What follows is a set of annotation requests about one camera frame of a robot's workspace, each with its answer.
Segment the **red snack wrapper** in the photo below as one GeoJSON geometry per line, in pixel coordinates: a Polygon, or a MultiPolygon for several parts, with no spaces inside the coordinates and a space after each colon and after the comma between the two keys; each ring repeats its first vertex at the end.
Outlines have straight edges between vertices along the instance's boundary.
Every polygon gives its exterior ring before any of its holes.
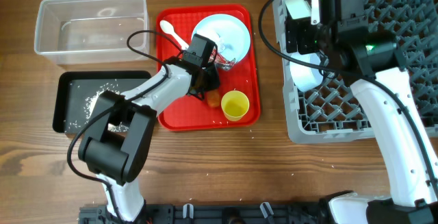
{"type": "Polygon", "coordinates": [[[218,54],[217,56],[214,56],[214,54],[211,54],[209,57],[209,63],[212,63],[212,62],[216,65],[216,67],[218,69],[222,69],[224,71],[229,71],[236,64],[236,59],[228,60],[220,54],[218,54]]]}

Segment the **light blue plate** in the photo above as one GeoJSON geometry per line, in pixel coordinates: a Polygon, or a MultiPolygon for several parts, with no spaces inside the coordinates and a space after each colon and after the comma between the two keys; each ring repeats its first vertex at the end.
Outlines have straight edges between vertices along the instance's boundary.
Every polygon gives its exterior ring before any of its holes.
{"type": "Polygon", "coordinates": [[[228,60],[242,61],[250,49],[250,33],[238,18],[228,14],[214,14],[201,20],[194,28],[192,36],[206,36],[205,30],[213,29],[225,41],[226,49],[219,53],[228,60]]]}

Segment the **white rice pile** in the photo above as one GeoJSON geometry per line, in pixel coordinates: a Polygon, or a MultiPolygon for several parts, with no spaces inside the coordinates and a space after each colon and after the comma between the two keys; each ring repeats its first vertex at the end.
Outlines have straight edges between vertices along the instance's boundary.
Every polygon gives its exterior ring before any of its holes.
{"type": "Polygon", "coordinates": [[[70,83],[66,118],[64,119],[66,133],[76,133],[88,123],[97,99],[106,90],[116,94],[123,92],[122,84],[116,79],[80,79],[70,83]]]}

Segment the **yellow cup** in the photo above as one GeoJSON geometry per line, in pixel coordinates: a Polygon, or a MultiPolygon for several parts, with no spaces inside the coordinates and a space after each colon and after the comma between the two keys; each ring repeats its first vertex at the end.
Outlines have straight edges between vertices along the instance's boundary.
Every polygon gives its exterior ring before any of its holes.
{"type": "Polygon", "coordinates": [[[249,111],[248,97],[241,91],[231,90],[223,95],[221,109],[229,121],[239,121],[249,111]]]}

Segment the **light blue bowl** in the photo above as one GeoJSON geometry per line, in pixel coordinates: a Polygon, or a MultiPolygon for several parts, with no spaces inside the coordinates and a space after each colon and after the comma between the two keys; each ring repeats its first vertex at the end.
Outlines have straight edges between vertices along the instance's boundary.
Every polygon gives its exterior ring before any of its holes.
{"type": "MultiPolygon", "coordinates": [[[[320,65],[320,57],[316,53],[301,55],[293,53],[292,57],[301,62],[320,65]]],[[[290,62],[289,70],[295,86],[301,92],[307,92],[315,87],[318,87],[323,80],[323,75],[318,69],[309,68],[297,63],[290,62]]]]}

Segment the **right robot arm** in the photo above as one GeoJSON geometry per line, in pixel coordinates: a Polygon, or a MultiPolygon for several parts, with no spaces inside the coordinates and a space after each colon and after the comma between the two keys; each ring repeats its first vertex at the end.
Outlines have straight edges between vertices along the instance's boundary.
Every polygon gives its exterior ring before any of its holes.
{"type": "Polygon", "coordinates": [[[437,156],[415,107],[396,37],[371,32],[363,0],[285,0],[295,82],[339,75],[374,131],[389,176],[388,197],[337,193],[322,200],[332,223],[436,223],[437,156]]]}

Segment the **orange carrot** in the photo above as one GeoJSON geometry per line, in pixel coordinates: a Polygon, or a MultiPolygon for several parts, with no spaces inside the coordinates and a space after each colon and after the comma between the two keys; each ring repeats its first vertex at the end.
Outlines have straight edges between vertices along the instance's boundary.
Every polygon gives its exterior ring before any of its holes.
{"type": "Polygon", "coordinates": [[[211,108],[217,108],[221,104],[221,95],[218,90],[211,90],[206,94],[207,105],[211,108]]]}

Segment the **green bowl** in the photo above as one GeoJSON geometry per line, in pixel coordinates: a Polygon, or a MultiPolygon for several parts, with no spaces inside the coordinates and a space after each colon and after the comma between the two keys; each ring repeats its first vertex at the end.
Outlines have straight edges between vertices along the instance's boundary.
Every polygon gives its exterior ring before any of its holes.
{"type": "Polygon", "coordinates": [[[306,0],[285,0],[285,6],[293,20],[311,16],[311,7],[306,0]]]}

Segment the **white tissue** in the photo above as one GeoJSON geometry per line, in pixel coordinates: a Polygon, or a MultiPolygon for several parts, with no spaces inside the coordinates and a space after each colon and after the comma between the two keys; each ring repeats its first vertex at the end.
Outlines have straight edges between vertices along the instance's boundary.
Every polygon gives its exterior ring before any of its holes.
{"type": "Polygon", "coordinates": [[[206,29],[205,33],[210,40],[216,43],[216,45],[218,46],[219,53],[222,53],[226,49],[225,41],[220,37],[220,35],[216,31],[214,31],[213,29],[206,29]]]}

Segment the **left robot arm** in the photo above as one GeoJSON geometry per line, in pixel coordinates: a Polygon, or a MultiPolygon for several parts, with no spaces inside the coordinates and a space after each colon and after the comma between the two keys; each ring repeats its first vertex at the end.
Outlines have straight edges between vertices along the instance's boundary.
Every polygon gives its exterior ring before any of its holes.
{"type": "Polygon", "coordinates": [[[78,158],[102,183],[107,204],[82,208],[80,223],[151,223],[137,177],[146,162],[157,117],[184,96],[199,100],[220,85],[214,64],[218,46],[194,34],[189,47],[161,63],[152,78],[121,94],[106,90],[98,97],[92,116],[73,138],[78,158]]]}

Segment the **white plastic spoon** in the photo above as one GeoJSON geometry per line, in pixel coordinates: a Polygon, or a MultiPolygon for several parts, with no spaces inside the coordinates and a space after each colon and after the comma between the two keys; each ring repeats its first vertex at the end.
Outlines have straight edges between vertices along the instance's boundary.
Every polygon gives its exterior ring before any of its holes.
{"type": "Polygon", "coordinates": [[[187,49],[189,47],[188,43],[184,41],[176,32],[173,27],[173,25],[165,20],[161,20],[159,22],[159,26],[162,29],[162,31],[166,34],[171,35],[181,46],[182,49],[187,49]]]}

